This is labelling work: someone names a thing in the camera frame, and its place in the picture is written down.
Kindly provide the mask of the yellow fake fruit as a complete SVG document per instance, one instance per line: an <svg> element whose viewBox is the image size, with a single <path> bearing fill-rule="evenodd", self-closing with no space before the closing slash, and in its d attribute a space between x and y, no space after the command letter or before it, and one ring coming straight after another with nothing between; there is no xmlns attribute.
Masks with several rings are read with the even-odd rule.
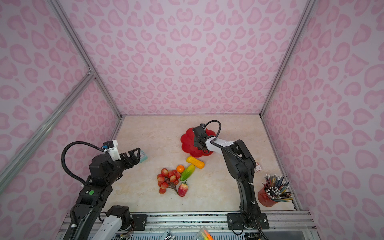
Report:
<svg viewBox="0 0 384 240"><path fill-rule="evenodd" d="M200 160L198 160L192 156L187 157L186 162L194 165L198 169L203 169L205 167L204 162L202 162L202 161L200 161Z"/></svg>

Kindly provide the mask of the green yellow fake mango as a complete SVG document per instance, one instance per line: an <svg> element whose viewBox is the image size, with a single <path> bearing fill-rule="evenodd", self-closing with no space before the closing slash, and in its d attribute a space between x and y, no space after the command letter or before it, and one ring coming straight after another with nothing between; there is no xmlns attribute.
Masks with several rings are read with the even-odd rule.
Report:
<svg viewBox="0 0 384 240"><path fill-rule="evenodd" d="M180 181L186 181L195 171L195 165L189 165L181 174Z"/></svg>

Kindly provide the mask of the small fake orange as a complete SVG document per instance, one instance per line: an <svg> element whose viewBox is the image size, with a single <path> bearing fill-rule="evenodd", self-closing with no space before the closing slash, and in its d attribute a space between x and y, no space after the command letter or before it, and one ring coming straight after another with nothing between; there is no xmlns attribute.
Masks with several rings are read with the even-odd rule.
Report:
<svg viewBox="0 0 384 240"><path fill-rule="evenodd" d="M177 170L178 173L183 173L184 170L185 170L185 167L183 165L178 165L176 170Z"/></svg>

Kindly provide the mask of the red fake grape bunch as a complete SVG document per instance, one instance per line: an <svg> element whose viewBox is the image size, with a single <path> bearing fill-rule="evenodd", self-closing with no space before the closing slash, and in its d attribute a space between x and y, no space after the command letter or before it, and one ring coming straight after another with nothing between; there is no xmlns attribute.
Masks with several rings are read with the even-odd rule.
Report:
<svg viewBox="0 0 384 240"><path fill-rule="evenodd" d="M181 174L176 170L168 170L163 168L160 174L157 175L158 186L160 187L159 193L165 194L167 189L174 190L179 195L178 185L180 183Z"/></svg>

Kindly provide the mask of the red fake strawberry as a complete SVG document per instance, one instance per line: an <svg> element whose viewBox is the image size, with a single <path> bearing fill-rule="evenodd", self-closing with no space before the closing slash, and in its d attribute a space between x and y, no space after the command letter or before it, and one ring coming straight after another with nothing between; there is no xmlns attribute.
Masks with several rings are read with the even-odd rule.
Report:
<svg viewBox="0 0 384 240"><path fill-rule="evenodd" d="M184 197L188 192L189 186L186 183L181 183L178 188L178 195Z"/></svg>

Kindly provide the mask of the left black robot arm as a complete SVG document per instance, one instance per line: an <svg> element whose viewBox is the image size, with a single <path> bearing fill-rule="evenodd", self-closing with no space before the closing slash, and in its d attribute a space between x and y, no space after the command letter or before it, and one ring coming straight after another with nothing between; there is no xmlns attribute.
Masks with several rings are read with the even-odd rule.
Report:
<svg viewBox="0 0 384 240"><path fill-rule="evenodd" d="M88 238L95 221L113 191L113 183L123 176L125 170L133 168L140 162L140 148L120 154L121 159L116 161L110 154L102 153L92 159L89 165L90 175L83 180L68 169L65 160L70 147L82 143L73 142L67 145L61 154L64 171L83 185L76 203L70 209L71 222L64 236L65 240L86 240Z"/></svg>

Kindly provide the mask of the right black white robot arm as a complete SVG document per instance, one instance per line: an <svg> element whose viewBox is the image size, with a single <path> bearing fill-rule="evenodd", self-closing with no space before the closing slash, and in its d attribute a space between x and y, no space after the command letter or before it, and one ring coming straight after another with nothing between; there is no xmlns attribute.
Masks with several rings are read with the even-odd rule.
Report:
<svg viewBox="0 0 384 240"><path fill-rule="evenodd" d="M240 216L246 229L270 228L267 215L262 213L254 187L256 161L242 140L225 141L207 133L206 124L193 128L194 146L204 152L221 154L227 169L237 181L240 194Z"/></svg>

